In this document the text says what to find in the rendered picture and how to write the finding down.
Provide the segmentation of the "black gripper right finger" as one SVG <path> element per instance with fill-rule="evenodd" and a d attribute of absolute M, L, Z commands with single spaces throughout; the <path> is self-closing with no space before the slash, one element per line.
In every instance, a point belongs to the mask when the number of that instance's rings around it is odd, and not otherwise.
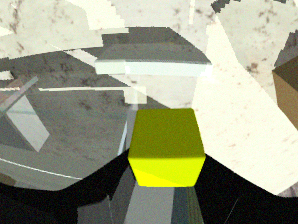
<path fill-rule="evenodd" d="M 279 197 L 206 155 L 196 184 L 204 224 L 298 224 L 298 197 Z"/>

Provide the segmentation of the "tan cardboard box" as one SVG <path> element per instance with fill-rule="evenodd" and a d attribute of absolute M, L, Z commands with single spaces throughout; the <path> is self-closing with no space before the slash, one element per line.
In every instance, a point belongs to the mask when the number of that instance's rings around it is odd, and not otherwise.
<path fill-rule="evenodd" d="M 277 104 L 298 132 L 298 56 L 273 69 Z"/>

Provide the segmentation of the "small yellow block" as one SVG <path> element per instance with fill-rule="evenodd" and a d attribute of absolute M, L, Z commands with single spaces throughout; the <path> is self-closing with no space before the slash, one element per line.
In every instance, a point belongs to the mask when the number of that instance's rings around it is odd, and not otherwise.
<path fill-rule="evenodd" d="M 193 108 L 138 109 L 128 160 L 138 185 L 193 186 L 205 160 Z"/>

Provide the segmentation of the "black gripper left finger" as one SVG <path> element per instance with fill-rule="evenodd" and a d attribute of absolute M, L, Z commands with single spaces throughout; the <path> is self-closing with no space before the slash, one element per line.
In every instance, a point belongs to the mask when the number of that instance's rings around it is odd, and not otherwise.
<path fill-rule="evenodd" d="M 5 224 L 124 224 L 136 176 L 129 149 L 85 179 L 61 190 L 17 188 L 0 183 Z"/>

